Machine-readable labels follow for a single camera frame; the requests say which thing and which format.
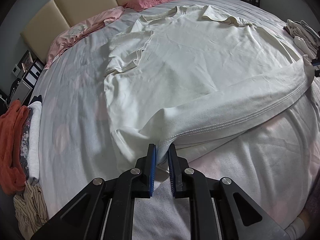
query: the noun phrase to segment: picture frame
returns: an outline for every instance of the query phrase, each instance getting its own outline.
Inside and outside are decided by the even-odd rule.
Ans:
[[[21,67],[23,72],[28,71],[33,63],[32,55],[30,50],[27,50],[23,55],[22,59],[20,60],[18,67]]]

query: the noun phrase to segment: pile of clothes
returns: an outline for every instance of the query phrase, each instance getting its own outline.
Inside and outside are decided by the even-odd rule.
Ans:
[[[48,220],[39,181],[39,128],[42,97],[29,106],[19,100],[0,116],[0,186],[14,195],[21,234],[26,240]]]
[[[294,38],[294,44],[308,55],[310,61],[317,57],[320,36],[305,21],[287,20],[284,29]]]

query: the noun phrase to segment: bed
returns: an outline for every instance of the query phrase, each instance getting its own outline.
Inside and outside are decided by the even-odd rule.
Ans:
[[[51,0],[21,35],[45,62],[49,46],[59,33],[126,1]],[[33,91],[32,96],[43,97],[40,184],[49,217],[92,179],[108,180],[120,174],[104,93],[109,38],[126,30],[141,14],[154,15],[194,4],[214,5],[255,22],[302,57],[283,30],[283,21],[239,0],[176,0],[140,13],[126,8],[118,20],[65,51],[42,72]],[[314,80],[288,109],[191,161],[189,166],[213,179],[232,178],[285,229],[303,209],[320,167],[319,103],[320,83]],[[188,201],[172,198],[168,177],[158,169],[154,197],[136,200],[133,239],[163,239],[164,234],[166,239],[189,238]]]

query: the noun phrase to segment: beige striped cloth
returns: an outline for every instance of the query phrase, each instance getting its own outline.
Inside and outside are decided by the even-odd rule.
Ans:
[[[31,186],[28,181],[25,184],[24,193],[22,196],[15,195],[13,203],[20,232],[26,240],[30,240],[48,221],[48,213],[41,187],[38,184]]]

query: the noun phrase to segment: white t-shirt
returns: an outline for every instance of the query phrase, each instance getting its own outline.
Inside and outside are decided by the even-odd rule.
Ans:
[[[314,78],[307,57],[213,6],[141,16],[109,50],[104,85],[121,171],[149,143],[157,163],[172,142],[192,161],[285,110]]]

